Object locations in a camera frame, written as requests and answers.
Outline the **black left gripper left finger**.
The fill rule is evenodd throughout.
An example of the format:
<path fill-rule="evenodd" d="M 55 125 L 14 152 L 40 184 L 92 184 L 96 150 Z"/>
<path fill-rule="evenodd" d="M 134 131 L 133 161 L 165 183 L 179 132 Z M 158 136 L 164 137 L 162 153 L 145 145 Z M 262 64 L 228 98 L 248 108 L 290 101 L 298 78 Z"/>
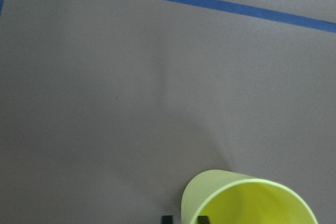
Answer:
<path fill-rule="evenodd" d="M 173 224 L 172 215 L 164 215 L 161 217 L 161 224 Z"/>

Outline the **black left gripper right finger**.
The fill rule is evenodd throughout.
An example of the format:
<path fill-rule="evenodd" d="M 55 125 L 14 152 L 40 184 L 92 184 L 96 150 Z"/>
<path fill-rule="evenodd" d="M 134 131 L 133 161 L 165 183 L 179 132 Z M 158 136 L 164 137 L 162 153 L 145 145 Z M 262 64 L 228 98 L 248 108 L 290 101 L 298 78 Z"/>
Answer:
<path fill-rule="evenodd" d="M 197 217 L 198 224 L 210 224 L 210 220 L 208 216 L 198 216 Z"/>

